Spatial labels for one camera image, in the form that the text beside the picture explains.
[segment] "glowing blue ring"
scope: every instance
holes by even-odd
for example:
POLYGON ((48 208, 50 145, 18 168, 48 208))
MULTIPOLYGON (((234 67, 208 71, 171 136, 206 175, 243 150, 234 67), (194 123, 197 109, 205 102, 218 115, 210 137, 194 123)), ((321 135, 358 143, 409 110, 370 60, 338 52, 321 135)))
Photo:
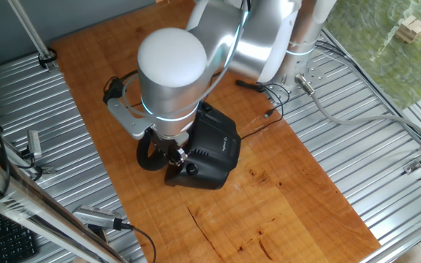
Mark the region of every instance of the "glowing blue ring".
POLYGON ((310 51, 304 52, 304 53, 295 53, 295 52, 288 51, 288 50, 287 50, 287 53, 290 54, 290 55, 294 55, 294 56, 304 56, 304 55, 308 55, 309 53, 313 52, 313 50, 314 50, 314 47, 310 51))
MULTIPOLYGON (((145 111, 147 111, 150 115, 153 115, 153 113, 147 108, 147 106, 145 106, 145 103, 144 103, 142 97, 140 98, 140 101, 143 103, 143 106, 144 106, 145 111)), ((158 117, 158 116, 156 116, 155 118, 158 118, 160 121, 170 121, 170 122, 172 122, 172 121, 182 121, 182 120, 188 118, 189 116, 193 115, 193 113, 197 110, 197 107, 198 106, 199 106, 199 103, 196 105, 196 107, 194 108, 194 110, 192 110, 186 116, 179 117, 179 118, 176 118, 176 119, 169 119, 169 118, 163 118, 163 117, 158 117)))

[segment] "gray cable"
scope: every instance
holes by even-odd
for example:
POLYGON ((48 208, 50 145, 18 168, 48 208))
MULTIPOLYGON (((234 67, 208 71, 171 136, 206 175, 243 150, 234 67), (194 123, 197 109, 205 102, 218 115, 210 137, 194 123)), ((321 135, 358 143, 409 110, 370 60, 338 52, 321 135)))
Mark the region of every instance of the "gray cable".
MULTIPOLYGON (((347 66, 347 67, 349 67, 353 72, 357 72, 357 73, 359 73, 358 72, 358 69, 355 69, 352 65, 350 65, 349 63, 347 63, 347 62, 344 62, 344 61, 342 61, 342 60, 339 60, 339 59, 337 59, 337 58, 335 58, 335 57, 333 57, 333 56, 330 56, 330 54, 328 54, 328 53, 324 53, 324 52, 321 52, 321 51, 319 51, 319 50, 314 50, 314 51, 316 51, 316 52, 318 52, 319 54, 322 54, 322 55, 324 55, 324 56, 327 56, 328 58, 331 58, 331 59, 333 59, 334 61, 337 61, 338 63, 340 63, 340 64, 343 64, 344 66, 347 66)), ((361 78, 362 78, 362 80, 363 80, 363 82, 364 83, 368 83, 368 81, 361 75, 361 74, 358 74, 361 78)), ((405 123, 405 121, 408 121, 408 120, 406 120, 406 119, 404 119, 404 118, 401 118, 401 117, 398 117, 398 116, 390 116, 390 117, 396 117, 397 119, 395 119, 395 121, 398 121, 398 122, 402 122, 402 123, 405 123)), ((415 129, 416 129, 416 131, 414 131, 419 137, 421 137, 421 128, 420 127, 418 127, 417 125, 415 125, 415 124, 413 124, 413 126, 412 127, 414 127, 415 129)))
POLYGON ((351 125, 351 124, 359 124, 359 123, 365 123, 368 121, 377 121, 377 120, 392 120, 392 121, 397 121, 397 122, 401 122, 404 123, 412 128, 414 128, 421 136, 421 128, 417 125, 415 125, 414 123, 412 123, 411 121, 408 121, 404 118, 398 117, 398 116, 393 116, 393 115, 377 115, 377 116, 371 116, 371 117, 366 117, 366 118, 361 118, 361 119, 356 119, 356 120, 351 120, 351 121, 343 121, 343 120, 339 120, 337 118, 334 118, 331 114, 329 114, 324 107, 321 105, 321 103, 319 103, 319 100, 316 96, 316 94, 312 94, 311 98, 314 101, 314 104, 316 104, 316 106, 318 107, 319 111, 328 119, 330 119, 332 122, 341 124, 341 125, 351 125))
POLYGON ((222 69, 222 71, 221 71, 219 77, 217 77, 216 81, 214 81, 212 83, 212 85, 205 91, 205 93, 203 93, 198 99, 196 99, 194 102, 190 103, 188 106, 182 107, 179 110, 172 111, 171 113, 165 113, 165 114, 162 114, 162 115, 152 115, 152 114, 140 112, 139 110, 136 110, 135 108, 133 108, 129 105, 129 103, 127 102, 126 96, 125 96, 126 90, 129 86, 129 84, 137 78, 137 75, 136 75, 134 77, 131 77, 123 87, 123 100, 126 104, 126 108, 131 110, 133 113, 136 113, 136 114, 138 114, 140 116, 143 116, 143 117, 166 118, 166 117, 171 116, 171 115, 182 113, 183 111, 185 111, 185 110, 187 110, 191 107, 196 107, 196 104, 199 103, 200 101, 202 101, 217 86, 217 84, 219 84, 220 80, 224 77, 225 73, 227 72, 227 70, 230 66, 230 62, 233 59, 233 56, 234 56, 235 51, 237 49, 237 46, 238 46, 238 43, 240 41, 241 35, 243 34, 243 24, 244 24, 244 21, 245 21, 244 20, 245 19, 245 10, 244 9, 242 9, 242 10, 243 11, 242 11, 242 14, 241 14, 240 25, 238 26, 239 31, 238 31, 238 35, 236 36, 236 39, 235 39, 235 45, 233 46, 233 49, 231 51, 229 51, 230 57, 228 59, 226 59, 226 61, 228 61, 228 62, 225 65, 225 67, 222 69))

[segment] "wood grain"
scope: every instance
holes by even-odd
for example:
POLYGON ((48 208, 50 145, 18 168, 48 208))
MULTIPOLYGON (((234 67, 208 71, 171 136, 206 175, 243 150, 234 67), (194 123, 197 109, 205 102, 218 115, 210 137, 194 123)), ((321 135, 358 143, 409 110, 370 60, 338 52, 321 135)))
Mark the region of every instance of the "wood grain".
MULTIPOLYGON (((184 28, 193 6, 156 4, 52 45, 126 214, 153 238, 158 262, 358 262, 369 255, 378 241, 285 121, 243 141, 238 166, 218 191, 169 187, 164 170, 139 168, 137 142, 109 114, 102 88, 137 68, 137 49, 151 32, 184 28)), ((264 119, 270 102, 235 86, 236 78, 228 74, 208 101, 240 136, 280 117, 264 119)), ((128 92, 132 104, 137 89, 128 92)), ((138 238, 152 260, 151 246, 138 238)))

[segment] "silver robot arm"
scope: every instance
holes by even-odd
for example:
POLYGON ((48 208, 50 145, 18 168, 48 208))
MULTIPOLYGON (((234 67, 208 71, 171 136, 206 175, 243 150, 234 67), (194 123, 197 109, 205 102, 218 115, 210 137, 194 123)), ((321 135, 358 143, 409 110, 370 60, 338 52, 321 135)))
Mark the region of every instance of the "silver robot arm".
POLYGON ((253 0, 248 12, 222 0, 201 0, 186 30, 160 29, 141 44, 138 79, 145 113, 128 108, 142 118, 133 117, 118 98, 105 103, 136 140, 149 131, 147 136, 168 161, 181 165, 187 158, 181 150, 189 139, 186 131, 194 122, 203 94, 211 91, 206 91, 206 86, 212 75, 223 69, 222 73, 230 70, 261 83, 284 84, 298 65, 293 65, 287 47, 312 48, 334 3, 303 0, 302 6, 301 0, 253 0), (300 8, 310 5, 313 7, 301 18, 300 8), (307 20, 312 22, 305 28, 307 20), (294 42, 294 36, 303 44, 294 42))

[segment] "keyboard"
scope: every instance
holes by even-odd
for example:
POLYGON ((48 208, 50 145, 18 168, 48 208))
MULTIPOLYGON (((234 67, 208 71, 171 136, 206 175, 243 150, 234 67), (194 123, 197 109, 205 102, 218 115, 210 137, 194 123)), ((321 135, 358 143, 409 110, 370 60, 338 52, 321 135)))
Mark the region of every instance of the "keyboard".
POLYGON ((0 263, 18 263, 37 254, 34 233, 0 215, 0 263))

